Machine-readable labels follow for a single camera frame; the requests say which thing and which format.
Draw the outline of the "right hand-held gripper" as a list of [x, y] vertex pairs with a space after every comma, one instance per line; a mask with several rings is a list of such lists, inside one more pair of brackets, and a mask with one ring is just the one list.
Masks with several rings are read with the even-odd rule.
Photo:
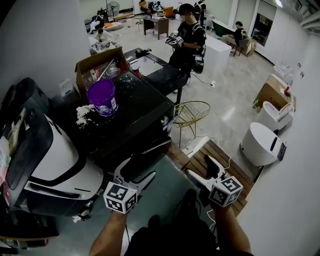
[[236, 201], [243, 190], [243, 185], [234, 177], [223, 173], [218, 177], [219, 167], [209, 155], [204, 156], [206, 167], [206, 178], [187, 169], [187, 176], [196, 184], [209, 190], [208, 199], [224, 208]]

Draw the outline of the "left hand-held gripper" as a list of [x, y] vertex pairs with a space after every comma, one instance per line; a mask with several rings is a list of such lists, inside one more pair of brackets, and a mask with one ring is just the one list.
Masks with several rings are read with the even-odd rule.
[[105, 206], [122, 214], [129, 212], [138, 203], [141, 192], [148, 187], [156, 176], [156, 172], [152, 171], [139, 182], [125, 182], [121, 170], [130, 160], [131, 157], [127, 158], [114, 170], [113, 181], [107, 184], [103, 194]]

